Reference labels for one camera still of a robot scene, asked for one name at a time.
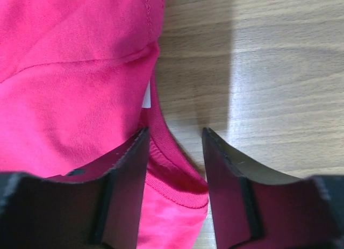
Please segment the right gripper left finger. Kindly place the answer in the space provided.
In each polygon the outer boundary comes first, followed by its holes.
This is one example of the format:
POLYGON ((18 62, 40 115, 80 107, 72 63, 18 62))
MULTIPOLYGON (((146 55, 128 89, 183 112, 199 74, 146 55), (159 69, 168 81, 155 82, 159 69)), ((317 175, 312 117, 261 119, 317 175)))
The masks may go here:
POLYGON ((136 248, 149 156, 143 128, 67 175, 1 173, 1 248, 136 248))

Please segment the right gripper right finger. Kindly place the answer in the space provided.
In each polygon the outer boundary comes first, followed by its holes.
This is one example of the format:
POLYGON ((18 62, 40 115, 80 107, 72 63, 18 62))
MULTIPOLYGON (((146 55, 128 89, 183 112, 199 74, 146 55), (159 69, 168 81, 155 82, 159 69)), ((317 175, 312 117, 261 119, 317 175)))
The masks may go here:
POLYGON ((202 145, 218 248, 343 248, 343 176, 284 174, 210 128, 202 145))

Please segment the pink t shirt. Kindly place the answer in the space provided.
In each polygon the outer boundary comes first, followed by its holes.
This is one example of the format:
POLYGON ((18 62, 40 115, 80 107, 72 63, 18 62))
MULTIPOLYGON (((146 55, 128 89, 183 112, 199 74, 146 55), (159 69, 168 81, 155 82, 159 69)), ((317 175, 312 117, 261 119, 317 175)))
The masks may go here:
POLYGON ((66 174, 150 129, 138 248, 192 248, 208 189, 155 86, 164 0, 1 0, 1 171, 66 174))

